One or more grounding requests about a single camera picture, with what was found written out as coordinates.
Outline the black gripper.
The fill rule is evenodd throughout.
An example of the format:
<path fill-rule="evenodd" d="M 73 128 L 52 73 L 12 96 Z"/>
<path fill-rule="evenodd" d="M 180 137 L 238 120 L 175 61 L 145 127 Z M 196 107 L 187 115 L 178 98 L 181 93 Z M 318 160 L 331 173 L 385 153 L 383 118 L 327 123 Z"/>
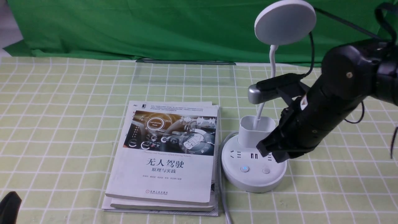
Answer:
<path fill-rule="evenodd" d="M 257 144 L 261 156 L 277 163 L 308 154 L 335 128 L 335 95 L 307 93 L 298 97 L 282 123 Z"/>

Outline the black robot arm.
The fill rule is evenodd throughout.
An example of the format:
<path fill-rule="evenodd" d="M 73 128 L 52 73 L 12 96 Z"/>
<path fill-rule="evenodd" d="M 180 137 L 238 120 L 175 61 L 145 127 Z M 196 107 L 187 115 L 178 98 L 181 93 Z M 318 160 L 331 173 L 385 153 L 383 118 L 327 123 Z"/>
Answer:
<path fill-rule="evenodd" d="M 397 105 L 397 45 L 363 40 L 330 49 L 311 87 L 288 73 L 256 84 L 265 100 L 286 104 L 278 126 L 257 144 L 277 163 L 313 151 L 365 98 Z"/>

